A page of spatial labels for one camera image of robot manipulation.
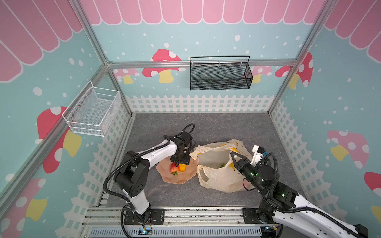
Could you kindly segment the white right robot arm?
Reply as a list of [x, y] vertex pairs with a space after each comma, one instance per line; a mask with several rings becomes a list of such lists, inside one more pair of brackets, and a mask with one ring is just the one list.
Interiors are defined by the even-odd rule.
[[313, 205], [300, 193], [279, 181], [279, 165], [273, 153], [259, 160], [232, 151], [230, 157], [241, 173], [261, 196], [257, 217], [263, 223], [292, 228], [310, 238], [366, 238], [368, 229], [347, 224]]

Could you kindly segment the beige plastic bag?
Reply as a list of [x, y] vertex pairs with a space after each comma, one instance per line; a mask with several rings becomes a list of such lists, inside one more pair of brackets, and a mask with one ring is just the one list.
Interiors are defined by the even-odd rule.
[[[234, 167], [230, 156], [232, 151], [252, 157], [243, 142], [236, 139], [199, 145], [194, 149], [190, 156], [199, 159], [197, 176], [202, 187], [229, 193], [244, 190], [244, 176]], [[221, 168], [221, 163], [225, 163], [225, 167]]]

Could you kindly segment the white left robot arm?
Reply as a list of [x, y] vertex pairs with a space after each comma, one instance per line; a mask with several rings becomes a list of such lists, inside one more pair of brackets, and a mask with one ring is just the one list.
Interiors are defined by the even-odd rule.
[[135, 221], [144, 225], [150, 222], [151, 205], [144, 192], [149, 171], [168, 157], [175, 165], [189, 165], [195, 147], [191, 135], [194, 128], [194, 124], [189, 124], [179, 134], [165, 135], [162, 143], [146, 151], [127, 152], [121, 164], [105, 178], [104, 192], [126, 201]]

